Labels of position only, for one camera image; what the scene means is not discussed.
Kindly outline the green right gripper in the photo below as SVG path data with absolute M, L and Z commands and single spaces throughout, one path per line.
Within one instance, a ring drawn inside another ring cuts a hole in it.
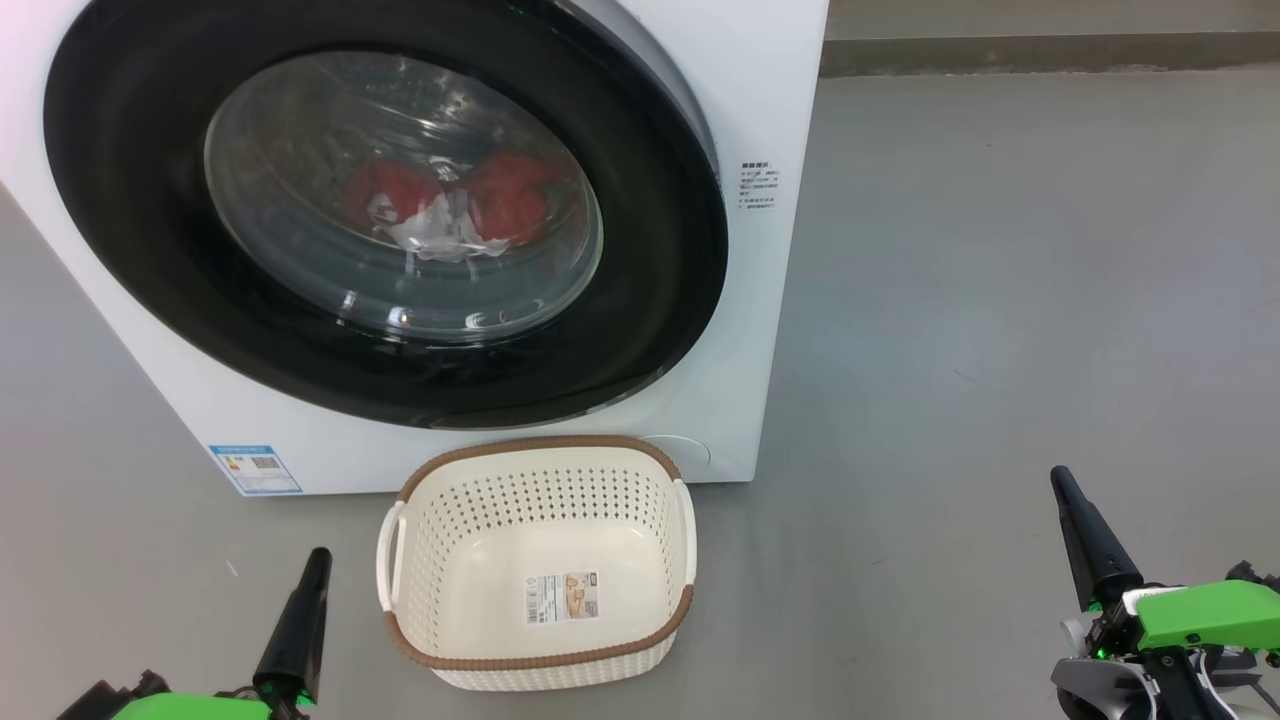
M 1280 577 L 1242 561 L 1203 585 L 1146 583 L 1071 470 L 1050 471 L 1064 547 L 1085 629 L 1085 656 L 1124 660 L 1147 650 L 1235 647 L 1280 664 Z

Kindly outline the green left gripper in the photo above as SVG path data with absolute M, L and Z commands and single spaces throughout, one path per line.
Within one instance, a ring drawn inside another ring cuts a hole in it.
M 253 674 L 253 685 L 214 694 L 172 691 L 146 670 L 133 687 L 101 680 L 58 720 L 311 720 L 325 647 L 332 552 L 311 551 Z

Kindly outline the red and white laundry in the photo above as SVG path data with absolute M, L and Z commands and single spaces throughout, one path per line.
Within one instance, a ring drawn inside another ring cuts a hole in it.
M 412 259 L 460 263 L 499 258 L 540 240 L 550 222 L 548 188 L 575 181 L 562 161 L 498 151 L 454 179 L 390 159 L 364 163 L 346 211 L 369 222 Z

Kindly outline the black round glass washer door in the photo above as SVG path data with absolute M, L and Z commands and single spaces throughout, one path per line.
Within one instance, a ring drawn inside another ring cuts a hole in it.
M 570 0 L 92 0 L 54 55 L 45 147 L 113 278 L 284 395 L 398 427 L 591 413 L 672 369 L 730 264 L 694 101 Z M 346 211 L 372 159 L 444 181 L 562 161 L 545 234 L 412 259 Z

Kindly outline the cream laundry basket brown rim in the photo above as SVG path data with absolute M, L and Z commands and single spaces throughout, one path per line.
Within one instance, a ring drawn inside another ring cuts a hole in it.
M 599 618 L 527 625 L 525 578 L 568 571 L 599 574 Z M 417 469 L 381 523 L 375 573 L 393 643 L 451 685 L 595 685 L 671 651 L 698 525 L 680 469 L 643 439 L 509 439 Z

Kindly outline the printed product label sticker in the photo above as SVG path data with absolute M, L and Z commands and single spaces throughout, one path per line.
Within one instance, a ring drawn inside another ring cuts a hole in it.
M 599 574 L 568 571 L 526 577 L 524 607 L 527 625 L 594 620 L 600 615 Z

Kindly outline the white front-load washing machine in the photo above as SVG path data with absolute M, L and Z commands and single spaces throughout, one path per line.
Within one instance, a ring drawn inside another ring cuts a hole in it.
M 570 0 L 620 23 L 694 101 L 718 163 L 730 264 L 708 328 L 666 374 L 570 419 L 489 430 L 398 427 L 284 395 L 204 354 L 113 278 L 54 183 L 44 92 L 54 55 L 92 0 L 0 0 L 0 186 L 32 222 L 189 433 L 211 445 L 269 445 L 301 495 L 381 493 L 453 448 L 543 436 L 684 436 L 710 450 L 686 482 L 754 478 L 797 213 L 829 0 Z M 739 210 L 745 161 L 782 172 L 777 204 Z

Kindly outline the blue energy label sticker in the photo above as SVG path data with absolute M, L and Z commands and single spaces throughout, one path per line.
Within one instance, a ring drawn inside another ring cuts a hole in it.
M 278 452 L 269 445 L 211 445 L 207 450 L 243 496 L 303 492 Z

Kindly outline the round white filter cover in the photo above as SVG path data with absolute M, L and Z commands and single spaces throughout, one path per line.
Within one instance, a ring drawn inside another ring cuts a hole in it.
M 710 464 L 710 450 L 689 437 L 654 434 L 641 436 L 640 439 L 662 451 L 681 471 L 690 473 Z

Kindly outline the black text notice sticker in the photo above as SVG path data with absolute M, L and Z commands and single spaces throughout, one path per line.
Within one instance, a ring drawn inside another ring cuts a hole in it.
M 739 210 L 768 210 L 776 206 L 782 172 L 769 161 L 745 161 L 735 191 Z

